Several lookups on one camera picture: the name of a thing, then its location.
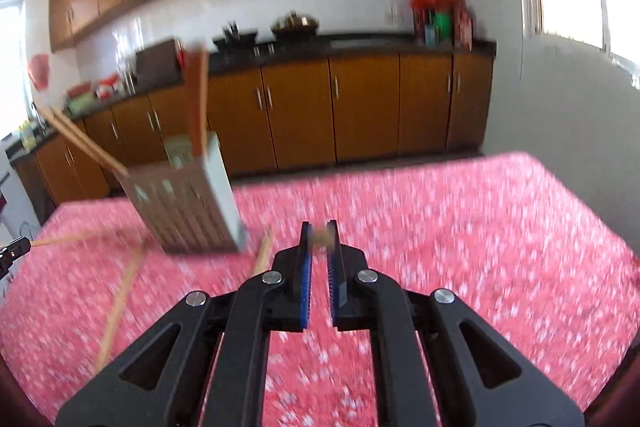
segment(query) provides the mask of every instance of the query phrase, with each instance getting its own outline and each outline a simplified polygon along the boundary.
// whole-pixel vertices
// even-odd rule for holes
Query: dish rack
[[[209,146],[206,144],[208,63],[205,50],[186,56],[183,77],[193,160],[180,168],[152,164],[129,170],[62,112],[40,108],[40,114],[62,136],[116,175],[151,234],[167,253],[238,251],[244,247],[244,225],[218,138],[214,136]]]

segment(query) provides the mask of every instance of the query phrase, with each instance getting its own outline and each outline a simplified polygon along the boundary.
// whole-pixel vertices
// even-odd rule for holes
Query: tiled backsplash
[[[211,38],[232,20],[241,30],[256,28],[258,40],[271,39],[271,23],[290,10],[318,18],[321,33],[413,28],[408,0],[155,0],[78,44],[80,76],[107,76],[119,57],[174,36],[213,49]]]

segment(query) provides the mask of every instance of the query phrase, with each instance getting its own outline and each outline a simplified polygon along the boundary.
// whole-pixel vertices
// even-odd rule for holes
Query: white speckle pattern
[[[639,265],[625,243],[530,156],[357,174],[234,190],[243,253],[172,257],[151,247],[116,335],[122,352],[194,289],[235,290],[267,227],[274,252],[302,221],[337,219],[341,240],[408,289],[449,287],[585,409],[639,326]],[[148,237],[127,200],[66,204],[41,237],[126,233],[35,248],[0,310],[0,349],[53,420],[92,374],[129,251]],[[310,330],[271,335],[263,425],[375,425],[368,334],[330,326],[326,263],[314,258]]]

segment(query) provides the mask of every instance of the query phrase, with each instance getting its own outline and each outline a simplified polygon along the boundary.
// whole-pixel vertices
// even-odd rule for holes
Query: triangular cutout
[[[520,376],[520,367],[472,322],[460,323],[460,331],[486,388],[495,389]]]
[[[173,324],[164,330],[150,346],[122,370],[120,378],[145,391],[155,389],[179,333],[180,324]]]

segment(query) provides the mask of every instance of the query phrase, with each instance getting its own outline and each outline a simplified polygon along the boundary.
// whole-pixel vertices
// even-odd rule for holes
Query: countertop
[[[227,73],[261,68],[299,60],[313,60],[315,58],[339,57],[343,55],[460,55],[482,54],[495,58],[496,43],[494,41],[474,40],[472,51],[460,50],[451,46],[441,46],[436,49],[425,47],[415,41],[413,33],[350,33],[319,35],[307,42],[283,44],[282,42],[259,42],[254,50],[236,54],[222,54],[213,52],[209,55],[209,76],[215,78]],[[73,115],[72,120],[86,118],[93,113],[107,109],[124,100],[146,95],[152,91],[177,86],[182,83],[182,77],[167,77],[162,82],[137,85],[135,93],[113,96],[108,100],[95,102],[93,105]],[[36,136],[36,146],[25,150],[16,144],[7,147],[7,156],[11,164],[35,152],[56,135],[56,131],[48,128]]]

